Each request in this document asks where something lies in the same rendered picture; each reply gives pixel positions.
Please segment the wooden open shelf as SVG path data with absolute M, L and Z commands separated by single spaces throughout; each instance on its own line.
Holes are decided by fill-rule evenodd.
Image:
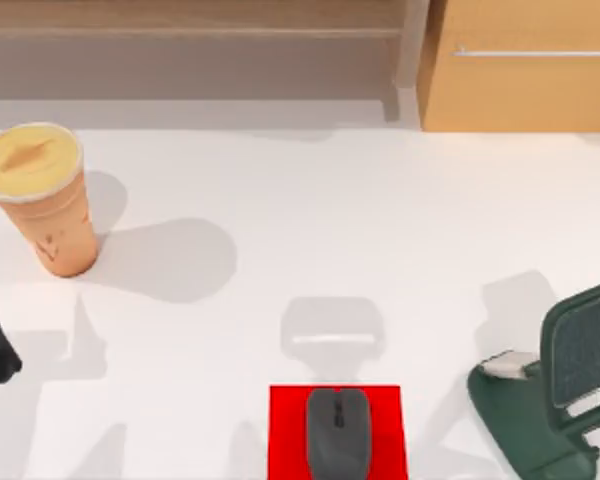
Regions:
M 429 0 L 0 0 L 0 100 L 377 100 Z

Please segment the wooden cupboard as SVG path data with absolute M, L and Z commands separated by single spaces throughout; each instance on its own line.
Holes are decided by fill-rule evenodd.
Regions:
M 600 0 L 430 0 L 417 76 L 429 132 L 600 132 L 600 58 L 455 57 L 600 51 Z

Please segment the dark grey computer mouse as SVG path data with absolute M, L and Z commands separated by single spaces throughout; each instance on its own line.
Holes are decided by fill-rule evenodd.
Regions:
M 371 410 L 358 388 L 317 388 L 307 400 L 306 457 L 311 480 L 367 480 Z

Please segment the red square mat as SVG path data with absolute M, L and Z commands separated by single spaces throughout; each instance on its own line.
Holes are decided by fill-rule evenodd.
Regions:
M 306 457 L 306 410 L 317 388 L 358 388 L 371 410 L 372 454 L 367 480 L 409 480 L 397 385 L 275 385 L 270 388 L 267 480 L 311 480 Z

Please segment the dark green phone stand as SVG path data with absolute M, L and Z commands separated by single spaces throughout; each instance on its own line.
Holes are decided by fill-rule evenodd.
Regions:
M 546 314 L 538 354 L 507 350 L 468 375 L 471 401 L 520 480 L 596 480 L 600 285 Z

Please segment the orange cup with yellow top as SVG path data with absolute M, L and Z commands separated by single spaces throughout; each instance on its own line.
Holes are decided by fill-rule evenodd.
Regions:
M 0 208 L 50 273 L 74 277 L 96 262 L 83 148 L 71 130 L 37 122 L 0 133 Z

